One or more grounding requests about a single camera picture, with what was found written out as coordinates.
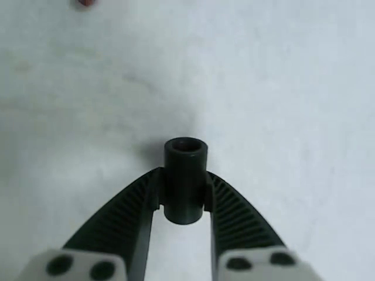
white table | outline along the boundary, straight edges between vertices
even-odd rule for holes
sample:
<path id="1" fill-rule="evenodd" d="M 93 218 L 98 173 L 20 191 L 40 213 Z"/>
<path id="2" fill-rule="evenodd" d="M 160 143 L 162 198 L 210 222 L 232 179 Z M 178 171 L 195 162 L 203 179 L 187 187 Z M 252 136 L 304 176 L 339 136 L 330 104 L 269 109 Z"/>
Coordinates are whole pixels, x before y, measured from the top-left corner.
<path id="1" fill-rule="evenodd" d="M 0 7 L 1 280 L 184 135 L 325 280 L 373 278 L 374 1 Z M 210 280 L 209 231 L 156 213 L 146 281 Z"/>

